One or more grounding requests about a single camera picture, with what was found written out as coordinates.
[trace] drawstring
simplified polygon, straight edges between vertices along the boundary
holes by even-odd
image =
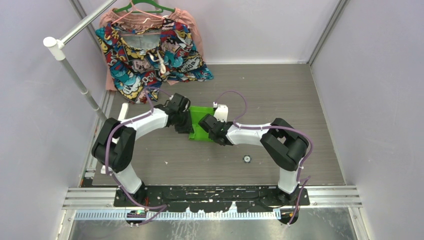
[[[157,57],[159,58],[158,60],[155,60],[155,57],[150,53],[150,52],[148,52],[148,54],[149,54],[149,56],[150,56],[150,59],[153,61],[153,62],[159,62],[159,64],[160,64],[160,74],[165,74],[166,73],[166,71],[167,71],[167,69],[165,68],[165,62],[164,62],[164,60],[162,59],[162,57],[161,57],[161,55],[159,54],[159,52],[157,53]]]

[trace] small round object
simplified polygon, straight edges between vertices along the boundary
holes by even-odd
[[[251,156],[250,156],[250,155],[245,155],[245,156],[243,157],[243,161],[244,161],[246,164],[250,164],[250,163],[251,163],[251,161],[252,161],[252,158],[251,158]]]

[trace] wooden table surface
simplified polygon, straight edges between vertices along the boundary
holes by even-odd
[[[241,92],[248,102],[242,124],[264,124],[275,118],[285,119],[294,128],[308,134],[315,149],[304,164],[301,177],[311,175],[310,185],[342,185],[341,170],[312,79],[306,64],[210,65],[215,78],[205,82],[179,82],[162,89],[179,93],[192,106],[212,106],[227,90]],[[167,97],[161,93],[159,103]],[[110,116],[117,118],[126,100],[115,94]],[[229,108],[232,121],[244,109],[240,96],[227,93],[219,100]],[[145,113],[148,104],[130,104],[127,118]],[[243,156],[250,155],[251,163]],[[147,185],[276,185],[279,168],[261,146],[221,146],[213,142],[191,141],[174,127],[158,129],[135,143],[132,165]],[[114,185],[109,176],[100,174],[94,185]]]

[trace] green container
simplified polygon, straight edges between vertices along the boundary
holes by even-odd
[[[199,126],[200,120],[206,114],[214,115],[215,110],[213,107],[208,106],[190,106],[191,124],[193,125],[194,133],[188,135],[188,139],[194,141],[213,142],[209,139],[209,134]]]

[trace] white wall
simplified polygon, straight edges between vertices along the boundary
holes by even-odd
[[[80,0],[88,13],[103,1]],[[128,2],[118,0],[114,6]],[[339,0],[158,2],[193,15],[208,63],[306,63]]]
[[[312,66],[377,240],[424,235],[423,13],[416,0],[352,0]]]
[[[60,38],[79,19],[66,0],[9,1],[0,19],[0,239],[54,239],[95,114],[43,39]],[[64,51],[99,102],[106,67],[95,43],[83,31]]]

